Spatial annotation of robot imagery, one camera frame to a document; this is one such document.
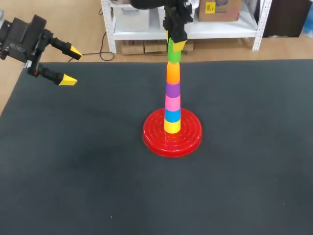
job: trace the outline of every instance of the wooden floor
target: wooden floor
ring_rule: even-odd
[[[82,53],[98,52],[105,32],[103,17],[98,15],[100,0],[0,0],[5,19],[14,17],[29,22],[34,14],[47,19],[46,28],[55,37],[71,42]],[[264,39],[259,52],[251,51],[252,41],[218,39],[196,41],[195,50],[184,55],[183,62],[220,60],[313,59],[313,39]],[[108,50],[107,41],[104,50]],[[48,47],[42,62],[66,62],[68,57]],[[99,62],[98,55],[85,56],[82,62]],[[166,56],[116,55],[112,62],[165,62]],[[22,70],[22,64],[11,58],[0,61],[0,113]]]

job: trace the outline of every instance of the yellow label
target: yellow label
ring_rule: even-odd
[[[215,13],[215,2],[207,2],[205,5],[205,13],[206,14],[214,14]]]

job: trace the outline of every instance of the dark gray tabletop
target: dark gray tabletop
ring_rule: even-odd
[[[181,65],[193,154],[141,140],[166,64],[49,64],[0,117],[1,235],[312,235],[313,61]]]

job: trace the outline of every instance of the brown box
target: brown box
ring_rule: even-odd
[[[121,49],[123,55],[141,55],[144,53],[143,41],[123,41]]]
[[[166,51],[166,40],[146,40],[145,53]]]
[[[237,21],[242,0],[200,0],[199,21]]]
[[[189,52],[189,51],[193,51],[193,50],[194,50],[194,41],[188,40],[182,51]]]

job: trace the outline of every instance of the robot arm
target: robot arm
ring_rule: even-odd
[[[54,72],[39,63],[41,54],[49,44],[76,60],[82,58],[82,54],[70,43],[54,38],[53,33],[45,29],[45,24],[46,20],[36,15],[29,24],[18,18],[9,22],[3,19],[3,11],[0,9],[0,59],[12,57],[28,63],[30,67],[27,72],[32,76],[41,75],[59,86],[73,86],[76,79]]]
[[[164,6],[163,27],[167,32],[167,39],[173,40],[174,51],[183,49],[187,41],[184,26],[193,21],[192,6],[187,4],[187,0],[131,0],[131,5],[137,9]],[[76,79],[45,68],[39,60],[49,44],[76,60],[81,59],[82,54],[70,43],[54,38],[53,33],[45,29],[45,25],[46,20],[37,15],[31,23],[18,18],[15,18],[13,22],[6,21],[0,9],[0,59],[5,60],[7,56],[10,56],[23,63],[31,64],[27,72],[32,76],[41,75],[57,85],[73,86],[77,82]]]

